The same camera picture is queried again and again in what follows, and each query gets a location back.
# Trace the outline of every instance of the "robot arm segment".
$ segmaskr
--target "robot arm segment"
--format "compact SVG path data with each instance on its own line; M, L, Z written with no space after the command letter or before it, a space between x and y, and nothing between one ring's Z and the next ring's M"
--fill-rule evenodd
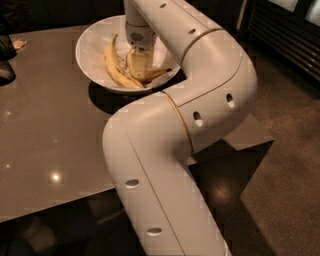
M254 67L226 31L186 2L129 3L187 79L110 118L103 135L107 168L147 255L231 255L185 160L249 114Z

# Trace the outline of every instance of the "white bowl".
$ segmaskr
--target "white bowl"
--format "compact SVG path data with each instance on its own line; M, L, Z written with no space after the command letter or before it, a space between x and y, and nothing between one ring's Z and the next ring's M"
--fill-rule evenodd
M120 65L125 66L125 58L131 47L126 40L124 15L107 18L93 24L83 32L77 42L76 59L78 65L82 72L93 82L121 95L147 94L168 82L179 71L179 65L172 58L161 40L157 38L153 67L171 68L171 71L155 78L151 83L146 84L145 88L119 87L110 78L103 57L104 49L111 42L113 33L118 33L116 49L120 57Z

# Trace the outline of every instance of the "banana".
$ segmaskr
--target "banana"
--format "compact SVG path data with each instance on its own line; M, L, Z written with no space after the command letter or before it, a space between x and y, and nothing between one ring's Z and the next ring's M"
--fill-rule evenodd
M150 83L156 77L171 71L170 68L147 69L148 57L150 56L138 53L134 48L130 50L127 56L127 65L131 76L141 83Z
M115 46L117 37L118 34L112 34L111 43L107 45L104 50L104 62L110 77L120 87L144 88L139 81L130 77L130 75L120 66Z

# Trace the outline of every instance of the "robotic arm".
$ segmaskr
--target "robotic arm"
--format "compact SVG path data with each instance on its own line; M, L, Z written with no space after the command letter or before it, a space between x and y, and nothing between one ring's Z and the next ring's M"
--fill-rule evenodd
M249 114L253 64L225 30L183 0L125 1L128 42L149 49L157 35L187 79L109 119L108 171L147 255L231 255L186 159Z

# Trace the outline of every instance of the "floor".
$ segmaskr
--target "floor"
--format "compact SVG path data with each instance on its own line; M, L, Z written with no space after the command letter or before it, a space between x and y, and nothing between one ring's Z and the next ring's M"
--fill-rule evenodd
M191 171L234 256L320 255L320 88L263 43L244 48L259 81L252 113L275 141ZM109 217L93 216L106 202ZM144 255L115 191L2 223L0 244L6 256Z

